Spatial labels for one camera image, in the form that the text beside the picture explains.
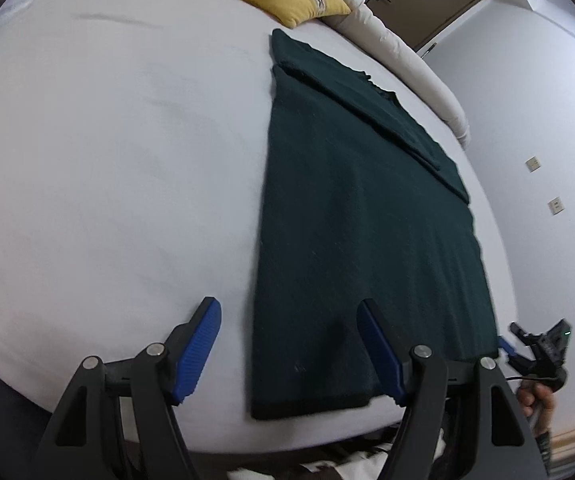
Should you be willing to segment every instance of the mattress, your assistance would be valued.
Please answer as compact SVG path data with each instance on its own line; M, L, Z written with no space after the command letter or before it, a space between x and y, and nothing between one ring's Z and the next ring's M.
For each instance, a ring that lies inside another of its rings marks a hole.
M2 380L53 409L85 356L134 356L214 296L221 332L176 408L190 449L313 446L401 417L386 397L286 420L248 415L277 27L239 0L36 0L0 27ZM456 162L506 327L516 304L503 243L450 129L323 23L290 35L397 92Z

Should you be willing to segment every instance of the white duvet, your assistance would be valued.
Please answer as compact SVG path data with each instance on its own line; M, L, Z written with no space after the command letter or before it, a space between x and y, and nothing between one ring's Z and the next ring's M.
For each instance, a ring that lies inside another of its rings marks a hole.
M0 27L4 381L52 409L85 356L134 356L212 295L221 332L176 410L191 449L305 447L400 418L386 398L290 420L247 414L276 27L239 0L37 0ZM452 131L323 23L288 33L396 91L458 164L507 326L516 307L503 245Z

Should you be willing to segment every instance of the metal screw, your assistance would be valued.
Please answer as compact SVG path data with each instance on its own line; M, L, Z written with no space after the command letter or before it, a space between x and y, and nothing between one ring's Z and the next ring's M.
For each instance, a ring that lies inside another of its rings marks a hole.
M81 363L86 370L94 370L96 365L99 364L99 359L93 355L86 357Z
M161 355L165 351L163 343L152 343L146 348L146 353L151 356Z
M494 370L496 368L496 362L491 357L481 357L481 366L487 370Z
M414 355L423 357L424 359L432 355L432 348L426 345L416 345L414 347Z

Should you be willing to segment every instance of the folded garment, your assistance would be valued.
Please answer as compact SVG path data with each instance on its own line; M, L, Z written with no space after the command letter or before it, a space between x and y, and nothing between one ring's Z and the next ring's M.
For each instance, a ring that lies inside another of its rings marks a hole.
M454 162L365 73L275 30L254 300L252 416L366 405L356 329L375 298L413 343L495 356L497 329Z

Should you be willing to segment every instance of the bed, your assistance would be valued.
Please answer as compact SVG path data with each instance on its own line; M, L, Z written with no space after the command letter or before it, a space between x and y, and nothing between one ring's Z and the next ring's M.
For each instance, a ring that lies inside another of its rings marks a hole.
M269 42L282 27L240 0L23 7L0 23L0 378L52 409L83 357L133 356L212 295L221 332L196 394L176 409L190 449L295 449L399 419L386 397L284 420L248 415ZM456 162L504 329L516 318L507 259L454 128L414 82L330 26L290 35L397 92Z

